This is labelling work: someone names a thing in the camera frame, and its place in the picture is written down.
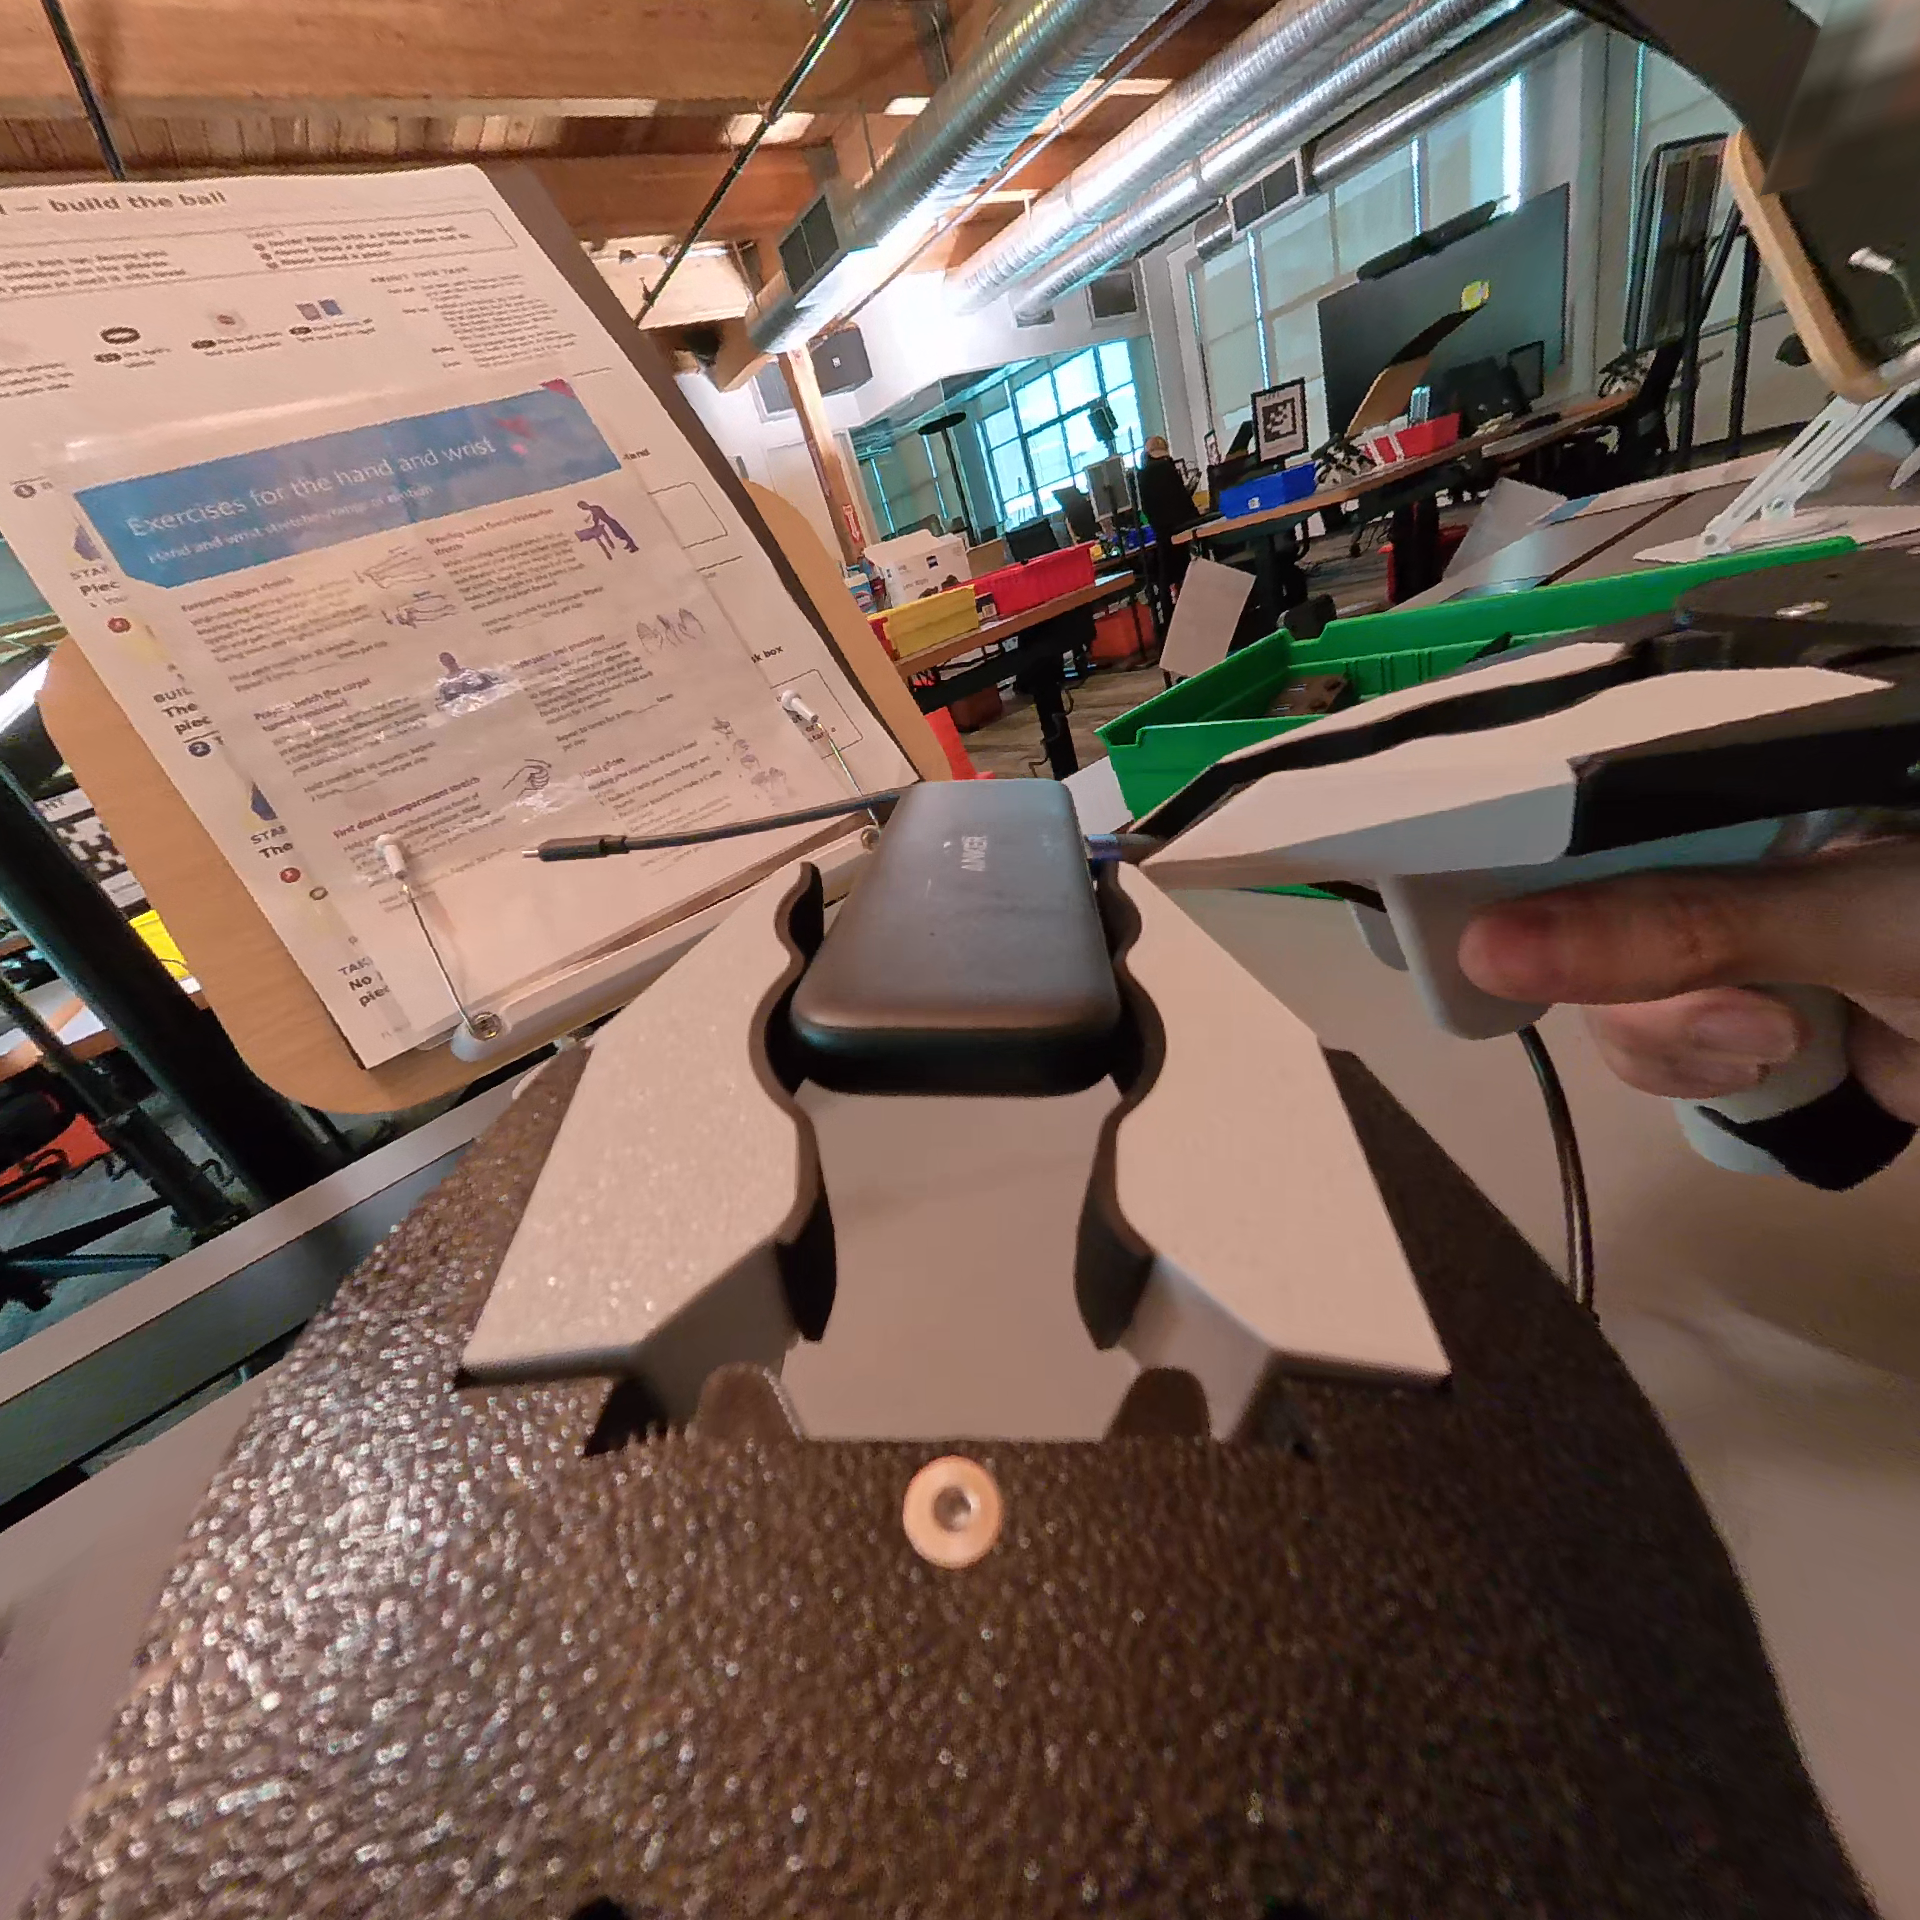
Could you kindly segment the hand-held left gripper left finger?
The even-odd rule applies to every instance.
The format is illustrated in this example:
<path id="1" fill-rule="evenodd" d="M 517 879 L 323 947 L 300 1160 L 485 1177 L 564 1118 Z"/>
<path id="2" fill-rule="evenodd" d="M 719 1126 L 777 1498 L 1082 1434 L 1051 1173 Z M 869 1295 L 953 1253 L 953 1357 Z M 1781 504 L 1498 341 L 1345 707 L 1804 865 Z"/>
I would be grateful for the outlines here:
<path id="1" fill-rule="evenodd" d="M 715 1371 L 825 1336 L 833 1207 L 777 1040 L 822 935 L 825 881 L 794 862 L 598 1031 L 462 1385 L 635 1381 L 685 1422 Z"/>

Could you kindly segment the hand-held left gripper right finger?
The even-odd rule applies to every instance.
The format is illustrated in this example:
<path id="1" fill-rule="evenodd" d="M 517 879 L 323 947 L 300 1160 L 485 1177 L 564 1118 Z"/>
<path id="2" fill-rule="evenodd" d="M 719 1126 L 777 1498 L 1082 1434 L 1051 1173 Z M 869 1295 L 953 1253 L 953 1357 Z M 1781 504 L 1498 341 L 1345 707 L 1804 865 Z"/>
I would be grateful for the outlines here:
<path id="1" fill-rule="evenodd" d="M 1139 869 L 1107 869 L 1098 903 L 1119 1101 L 1076 1222 L 1076 1309 L 1135 1366 L 1110 1437 L 1300 1443 L 1298 1381 L 1446 1387 L 1319 1037 Z"/>

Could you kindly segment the green storage bin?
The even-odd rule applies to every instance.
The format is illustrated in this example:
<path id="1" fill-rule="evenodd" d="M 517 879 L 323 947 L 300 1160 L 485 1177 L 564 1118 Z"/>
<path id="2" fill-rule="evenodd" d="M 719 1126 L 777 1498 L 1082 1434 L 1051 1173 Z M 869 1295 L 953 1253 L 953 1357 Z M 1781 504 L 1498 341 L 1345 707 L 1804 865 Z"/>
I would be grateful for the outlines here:
<path id="1" fill-rule="evenodd" d="M 1110 759 L 1139 813 L 1164 802 L 1226 754 L 1293 731 L 1315 717 L 1438 680 L 1487 653 L 1499 655 L 1542 635 L 1589 632 L 1666 614 L 1682 594 L 1716 577 L 1829 555 L 1875 553 L 1850 538 L 1817 538 L 1729 559 L 1627 570 L 1609 581 L 1349 617 L 1335 621 L 1319 639 L 1279 632 L 1150 701 L 1127 722 Z M 1349 898 L 1349 890 L 1337 893 L 1311 881 L 1161 890 L 1189 896 L 1303 889 Z"/>

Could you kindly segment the black cable blue usb plug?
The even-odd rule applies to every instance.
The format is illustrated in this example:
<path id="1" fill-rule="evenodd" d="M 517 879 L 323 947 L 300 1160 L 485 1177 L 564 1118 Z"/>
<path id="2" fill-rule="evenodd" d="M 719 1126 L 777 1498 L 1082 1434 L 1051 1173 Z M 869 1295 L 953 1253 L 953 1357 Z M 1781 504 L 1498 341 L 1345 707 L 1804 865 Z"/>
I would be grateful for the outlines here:
<path id="1" fill-rule="evenodd" d="M 1157 840 L 1139 832 L 1093 832 L 1085 837 L 1087 863 L 1098 870 L 1118 869 L 1119 863 L 1135 865 L 1157 848 Z M 1548 1048 L 1540 1025 L 1524 1024 L 1517 1042 L 1527 1055 L 1527 1066 L 1542 1098 L 1542 1111 L 1550 1126 L 1556 1178 L 1563 1200 L 1566 1253 L 1567 1253 L 1567 1290 L 1583 1312 L 1595 1304 L 1595 1239 L 1594 1239 L 1594 1202 L 1586 1178 L 1583 1158 L 1578 1141 L 1578 1123 L 1567 1104 L 1567 1090 L 1562 1071 Z"/>

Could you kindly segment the rounded black usb hub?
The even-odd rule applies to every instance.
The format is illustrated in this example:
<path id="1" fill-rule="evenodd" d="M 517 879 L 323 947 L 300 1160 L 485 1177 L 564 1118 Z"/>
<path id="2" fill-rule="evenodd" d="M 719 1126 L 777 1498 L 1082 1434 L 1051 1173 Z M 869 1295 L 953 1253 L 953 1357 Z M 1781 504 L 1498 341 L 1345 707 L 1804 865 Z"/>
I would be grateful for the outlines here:
<path id="1" fill-rule="evenodd" d="M 1067 786 L 916 783 L 787 1005 L 806 1079 L 866 1097 L 1066 1097 L 1113 1066 L 1119 987 Z"/>

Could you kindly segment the person's right hand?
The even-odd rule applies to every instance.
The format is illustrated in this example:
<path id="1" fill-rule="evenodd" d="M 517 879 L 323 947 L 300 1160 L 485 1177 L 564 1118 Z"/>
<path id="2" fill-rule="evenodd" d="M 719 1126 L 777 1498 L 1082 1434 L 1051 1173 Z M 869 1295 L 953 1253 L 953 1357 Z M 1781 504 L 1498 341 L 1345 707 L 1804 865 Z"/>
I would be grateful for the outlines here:
<path id="1" fill-rule="evenodd" d="M 1887 1115 L 1917 1122 L 1913 840 L 1492 903 L 1461 933 L 1455 959 L 1486 994 L 1581 1007 L 1618 1079 L 1699 1101 L 1759 1087 L 1807 1050 L 1788 987 L 1836 991 L 1853 1079 Z"/>

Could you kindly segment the wooden top desk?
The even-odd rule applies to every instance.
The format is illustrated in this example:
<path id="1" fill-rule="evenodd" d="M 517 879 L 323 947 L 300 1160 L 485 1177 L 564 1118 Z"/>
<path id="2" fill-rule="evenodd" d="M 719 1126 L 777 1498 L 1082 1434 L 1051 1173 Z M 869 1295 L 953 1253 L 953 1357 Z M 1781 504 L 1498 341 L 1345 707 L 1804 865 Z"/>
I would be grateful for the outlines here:
<path id="1" fill-rule="evenodd" d="M 1419 459 L 1402 459 L 1361 472 L 1337 486 L 1323 486 L 1311 495 L 1282 503 L 1262 511 L 1246 511 L 1237 515 L 1212 515 L 1186 531 L 1180 531 L 1174 544 L 1189 545 L 1195 557 L 1212 557 L 1214 553 L 1234 553 L 1244 545 L 1270 545 L 1279 531 L 1286 531 L 1315 515 L 1323 518 L 1327 509 L 1349 509 L 1383 504 L 1395 511 L 1402 503 L 1414 495 L 1445 490 L 1462 474 L 1492 472 L 1498 469 L 1523 464 L 1539 450 L 1571 441 L 1578 434 L 1612 425 L 1625 416 L 1637 401 L 1639 390 L 1618 390 L 1613 395 L 1597 395 L 1573 399 L 1555 418 L 1535 418 L 1513 430 L 1486 430 L 1469 438 L 1459 438 L 1445 448 L 1426 451 Z"/>
<path id="2" fill-rule="evenodd" d="M 1090 647 L 1098 614 L 1133 601 L 1140 585 L 1139 574 L 1127 566 L 1036 608 L 987 619 L 973 631 L 895 661 L 898 679 L 925 714 L 947 710 L 986 686 L 1014 683 L 1041 720 L 1047 769 L 1062 781 L 1078 769 L 1066 705 L 1066 661 Z"/>

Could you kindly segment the wooden document stand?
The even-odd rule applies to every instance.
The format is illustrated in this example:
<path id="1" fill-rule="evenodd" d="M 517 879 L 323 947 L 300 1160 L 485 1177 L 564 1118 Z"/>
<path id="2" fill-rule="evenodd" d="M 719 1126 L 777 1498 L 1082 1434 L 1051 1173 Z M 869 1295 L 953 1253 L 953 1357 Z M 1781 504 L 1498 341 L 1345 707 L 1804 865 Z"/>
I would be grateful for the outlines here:
<path id="1" fill-rule="evenodd" d="M 762 595 L 782 581 L 811 627 L 809 638 L 794 642 L 795 653 L 818 665 L 842 699 L 859 697 L 857 714 L 869 714 L 898 744 L 916 769 L 914 781 L 927 775 L 931 747 L 905 742 L 914 722 L 905 717 L 907 697 L 895 667 L 859 619 L 849 590 L 834 581 L 822 542 L 799 529 L 804 557 L 788 553 L 780 531 L 782 506 L 758 497 L 733 472 L 669 365 L 666 392 L 653 392 L 635 375 L 602 375 L 580 383 L 597 383 L 615 399 L 621 445 L 639 451 L 643 474 L 674 488 L 671 504 L 694 497 L 678 511 L 694 522 L 694 555 L 733 565 L 733 577 L 758 586 Z M 79 777 L 99 794 L 139 877 L 151 885 L 207 1007 L 246 1064 L 289 1097 L 374 1113 L 450 1090 L 481 1064 L 508 1061 L 555 1037 L 564 1024 L 626 998 L 753 886 L 529 998 L 491 1040 L 478 1024 L 460 1027 L 445 1045 L 366 1066 L 349 1046 L 354 1019 L 369 1013 L 358 991 L 346 987 L 351 950 L 337 944 L 334 957 L 319 962 L 319 983 L 310 983 L 292 947 L 302 935 L 317 937 L 323 922 L 289 889 L 297 877 L 289 829 L 259 800 L 242 800 L 239 781 L 214 759 L 212 723 L 178 671 L 147 651 L 132 651 L 123 665 L 110 663 L 105 565 L 84 557 L 84 542 L 67 529 L 49 480 L 33 499 L 4 495 L 4 538 L 53 602 L 78 653 L 78 663 L 62 665 L 49 683 L 55 697 L 49 726 L 63 744 L 78 747 L 83 728 L 74 701 L 79 690 L 95 687 L 117 699 L 139 739 L 134 773 L 110 775 L 105 747 L 84 744 Z M 822 862 L 828 877 L 842 879 L 857 862 L 857 838 L 798 856 Z"/>
<path id="2" fill-rule="evenodd" d="M 1682 66 L 1733 115 L 1647 174 L 1627 347 L 1665 352 L 1675 310 L 1684 383 L 1722 261 L 1766 274 L 1829 399 L 1695 537 L 1701 557 L 1807 538 L 1806 504 L 1917 383 L 1917 3 L 1573 2 Z"/>

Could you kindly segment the yellow storage bin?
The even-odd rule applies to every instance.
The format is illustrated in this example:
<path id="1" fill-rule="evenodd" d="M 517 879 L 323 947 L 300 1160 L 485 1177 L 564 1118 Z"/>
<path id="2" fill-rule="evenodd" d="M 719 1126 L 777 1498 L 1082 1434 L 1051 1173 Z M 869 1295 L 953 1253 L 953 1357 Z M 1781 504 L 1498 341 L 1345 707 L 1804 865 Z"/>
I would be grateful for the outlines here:
<path id="1" fill-rule="evenodd" d="M 981 627 L 973 583 L 955 583 L 877 610 L 869 614 L 869 623 L 886 655 L 901 663 L 967 639 Z"/>

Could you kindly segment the white cardboard box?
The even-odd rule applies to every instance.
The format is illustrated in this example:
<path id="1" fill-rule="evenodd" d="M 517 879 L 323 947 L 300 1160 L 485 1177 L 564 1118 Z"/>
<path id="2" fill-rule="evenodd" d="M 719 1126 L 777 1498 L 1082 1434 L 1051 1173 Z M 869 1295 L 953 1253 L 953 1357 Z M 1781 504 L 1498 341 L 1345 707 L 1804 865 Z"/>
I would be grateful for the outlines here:
<path id="1" fill-rule="evenodd" d="M 947 531 L 894 534 L 862 551 L 883 602 L 901 608 L 935 592 L 971 585 L 970 538 Z"/>

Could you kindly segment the large black screen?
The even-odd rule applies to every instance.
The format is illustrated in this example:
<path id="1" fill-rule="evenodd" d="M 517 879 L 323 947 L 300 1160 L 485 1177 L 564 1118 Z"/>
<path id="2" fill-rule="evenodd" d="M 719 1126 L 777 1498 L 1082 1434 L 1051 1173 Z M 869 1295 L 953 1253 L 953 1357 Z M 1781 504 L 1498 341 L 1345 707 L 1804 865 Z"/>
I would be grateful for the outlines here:
<path id="1" fill-rule="evenodd" d="M 1559 373 L 1567 214 L 1562 182 L 1438 251 L 1322 296 L 1315 322 L 1331 426 L 1353 426 L 1379 376 L 1413 361 L 1425 361 L 1431 378 L 1513 354 L 1539 376 Z"/>

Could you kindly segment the blue header printed sheet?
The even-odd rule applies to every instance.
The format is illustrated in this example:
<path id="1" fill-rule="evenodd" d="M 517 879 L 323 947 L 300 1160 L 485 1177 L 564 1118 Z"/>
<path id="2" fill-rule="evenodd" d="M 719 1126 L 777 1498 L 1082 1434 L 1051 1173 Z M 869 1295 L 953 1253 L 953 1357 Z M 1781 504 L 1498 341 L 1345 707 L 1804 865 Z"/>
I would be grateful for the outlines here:
<path id="1" fill-rule="evenodd" d="M 366 1066 L 873 827 L 916 769 L 794 642 L 804 608 L 699 559 L 618 401 L 438 376 L 63 443 L 113 665 L 155 653 L 289 829 L 289 885 L 369 1007 Z"/>

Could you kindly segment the black tripod pole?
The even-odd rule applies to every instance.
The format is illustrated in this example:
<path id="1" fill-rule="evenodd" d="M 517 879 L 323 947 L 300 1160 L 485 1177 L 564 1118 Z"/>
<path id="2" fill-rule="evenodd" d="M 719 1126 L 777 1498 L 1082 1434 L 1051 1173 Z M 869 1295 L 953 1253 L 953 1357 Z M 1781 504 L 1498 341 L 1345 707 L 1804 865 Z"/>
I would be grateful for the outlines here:
<path id="1" fill-rule="evenodd" d="M 148 1111 L 127 1079 L 84 1061 L 10 983 L 4 1013 L 36 1046 L 39 1064 L 126 1163 L 151 1200 L 89 1229 L 4 1249 L 4 1329 L 45 1329 L 71 1279 L 138 1279 L 164 1255 L 102 1255 L 100 1237 L 169 1214 L 189 1242 L 218 1239 L 253 1211 L 346 1170 L 351 1142 L 323 1113 L 273 1093 L 242 1061 L 210 1010 L 171 979 L 126 913 L 67 853 L 30 789 L 3 773 L 4 912 L 93 1013 L 105 1035 L 210 1151 L 195 1158 Z"/>

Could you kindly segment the ceiling vent grille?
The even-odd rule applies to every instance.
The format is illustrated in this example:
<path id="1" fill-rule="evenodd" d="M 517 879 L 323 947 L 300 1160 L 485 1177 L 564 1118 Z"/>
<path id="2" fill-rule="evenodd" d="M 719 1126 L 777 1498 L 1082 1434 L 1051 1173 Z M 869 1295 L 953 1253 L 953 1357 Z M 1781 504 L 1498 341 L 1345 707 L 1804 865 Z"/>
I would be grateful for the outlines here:
<path id="1" fill-rule="evenodd" d="M 799 217 L 782 233 L 777 251 L 788 296 L 795 303 L 806 302 L 849 251 L 842 182 L 828 182 L 804 203 Z"/>

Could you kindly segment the white printed sheet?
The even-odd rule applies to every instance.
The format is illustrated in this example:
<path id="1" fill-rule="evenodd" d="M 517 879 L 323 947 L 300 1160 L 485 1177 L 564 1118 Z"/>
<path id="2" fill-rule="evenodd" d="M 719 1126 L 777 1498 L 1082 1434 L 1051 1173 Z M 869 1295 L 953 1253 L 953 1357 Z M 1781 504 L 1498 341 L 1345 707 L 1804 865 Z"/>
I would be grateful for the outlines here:
<path id="1" fill-rule="evenodd" d="M 4 495 L 68 441 L 666 361 L 522 165 L 4 187 Z"/>

